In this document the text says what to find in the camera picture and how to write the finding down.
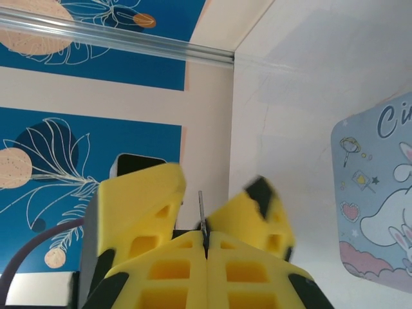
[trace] metal rail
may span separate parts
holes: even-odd
[[[0,29],[114,48],[133,53],[233,67],[234,52],[107,26],[0,7]]]

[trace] black rubber tip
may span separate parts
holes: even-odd
[[[187,232],[190,232],[191,230],[173,230],[173,235],[172,239],[177,238],[183,234],[186,234]]]
[[[95,272],[93,273],[93,278],[91,279],[88,297],[98,286],[98,284],[104,279],[104,276],[113,266],[115,255],[116,251],[114,249],[107,249],[97,258]]]
[[[306,309],[333,309],[332,304],[314,281],[298,274],[290,274],[289,281]]]
[[[286,262],[290,262],[293,253],[294,253],[293,247],[289,247],[288,250],[286,251],[284,260],[285,260]]]
[[[79,303],[79,279],[80,272],[74,272],[71,274],[70,286],[69,286],[69,303],[67,309],[77,309]]]
[[[252,200],[255,200],[259,205],[259,211],[263,219],[267,218],[270,201],[275,195],[275,192],[267,183],[266,179],[259,176],[250,185],[245,187],[246,193]]]
[[[111,309],[123,286],[129,279],[129,274],[119,272],[111,277],[103,279],[90,295],[82,309]]]

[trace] pink heart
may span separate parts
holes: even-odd
[[[346,203],[345,201],[341,203],[341,210],[344,215],[344,217],[351,221],[351,222],[356,222],[359,218],[359,207],[358,205],[352,203],[349,205],[349,203]]]

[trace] gray panel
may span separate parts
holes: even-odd
[[[89,294],[93,273],[97,264],[97,193],[91,199],[84,217],[82,259],[80,262],[79,307],[82,308]]]

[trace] yellow foam pad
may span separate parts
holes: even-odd
[[[161,164],[102,182],[98,255],[113,248],[113,265],[118,265],[167,243],[185,188],[178,164]]]
[[[244,190],[213,212],[207,218],[208,223],[213,231],[224,232],[285,259],[289,248],[294,247],[295,239],[282,201],[268,180],[261,178],[257,185],[263,186],[261,190],[255,188],[257,194],[268,195],[264,197],[268,201],[267,209],[263,211],[258,201]]]
[[[288,275],[312,277],[232,236],[211,232],[207,268],[208,309],[305,309]]]
[[[112,268],[129,277],[111,309],[206,309],[207,262],[200,231]]]

